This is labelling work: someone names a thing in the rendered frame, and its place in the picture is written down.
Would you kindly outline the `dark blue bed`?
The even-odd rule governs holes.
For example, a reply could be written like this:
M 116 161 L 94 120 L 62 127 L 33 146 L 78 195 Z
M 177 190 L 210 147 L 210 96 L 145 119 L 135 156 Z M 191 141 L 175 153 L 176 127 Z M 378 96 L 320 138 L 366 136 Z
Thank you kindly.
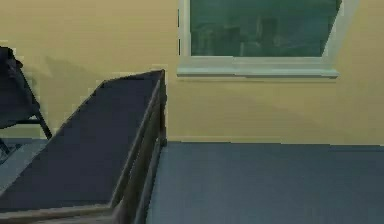
M 0 192 L 0 224 L 36 224 L 128 208 L 167 142 L 165 72 L 103 81 Z

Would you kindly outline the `white framed window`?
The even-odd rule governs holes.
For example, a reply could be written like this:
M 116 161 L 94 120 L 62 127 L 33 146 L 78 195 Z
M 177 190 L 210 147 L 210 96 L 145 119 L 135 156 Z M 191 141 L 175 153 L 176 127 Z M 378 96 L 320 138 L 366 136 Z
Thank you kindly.
M 179 76 L 337 77 L 361 0 L 178 0 Z

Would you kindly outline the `black chair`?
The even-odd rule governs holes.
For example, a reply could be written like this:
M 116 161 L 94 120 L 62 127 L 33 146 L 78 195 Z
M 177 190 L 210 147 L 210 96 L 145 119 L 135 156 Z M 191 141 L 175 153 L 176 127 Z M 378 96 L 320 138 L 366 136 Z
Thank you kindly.
M 38 124 L 52 137 L 37 101 L 11 48 L 0 46 L 0 129 L 18 124 Z

